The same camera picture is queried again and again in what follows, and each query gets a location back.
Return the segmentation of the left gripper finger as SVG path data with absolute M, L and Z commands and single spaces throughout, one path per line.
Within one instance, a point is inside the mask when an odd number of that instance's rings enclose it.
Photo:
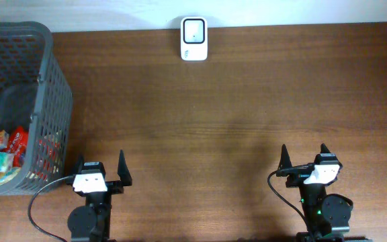
M 117 174 L 120 177 L 120 181 L 122 182 L 123 186 L 132 185 L 132 176 L 130 175 L 129 169 L 127 167 L 123 150 L 120 150 Z
M 77 161 L 75 162 L 75 164 L 73 165 L 73 167 L 71 169 L 71 175 L 77 175 L 78 173 L 81 173 L 84 162 L 85 162 L 84 156 L 79 155 L 77 157 Z

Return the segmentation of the red snack packet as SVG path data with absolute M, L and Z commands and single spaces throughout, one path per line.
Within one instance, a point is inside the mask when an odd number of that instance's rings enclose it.
M 14 154 L 13 166 L 22 167 L 26 156 L 28 144 L 28 132 L 22 126 L 18 126 L 9 136 L 8 144 L 3 152 Z

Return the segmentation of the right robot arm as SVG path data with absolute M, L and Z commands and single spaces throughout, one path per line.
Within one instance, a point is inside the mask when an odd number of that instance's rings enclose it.
M 328 194 L 326 187 L 337 181 L 337 175 L 343 168 L 336 154 L 330 152 L 325 144 L 312 163 L 293 166 L 287 147 L 282 145 L 277 169 L 267 178 L 271 191 L 293 208 L 306 225 L 306 232 L 298 232 L 296 241 L 349 242 L 368 241 L 366 237 L 347 237 L 350 231 L 349 220 L 353 210 L 353 201 L 340 194 Z M 287 188 L 298 188 L 302 210 L 288 202 L 272 186 L 271 177 L 285 177 Z

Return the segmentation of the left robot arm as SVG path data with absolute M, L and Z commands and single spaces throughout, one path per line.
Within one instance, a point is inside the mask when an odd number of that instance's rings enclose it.
M 126 164 L 124 152 L 120 151 L 117 175 L 119 179 L 107 181 L 102 162 L 86 162 L 79 156 L 73 177 L 68 185 L 85 199 L 85 204 L 75 208 L 67 219 L 71 241 L 107 242 L 110 238 L 112 196 L 123 194 L 132 185 L 132 176 Z

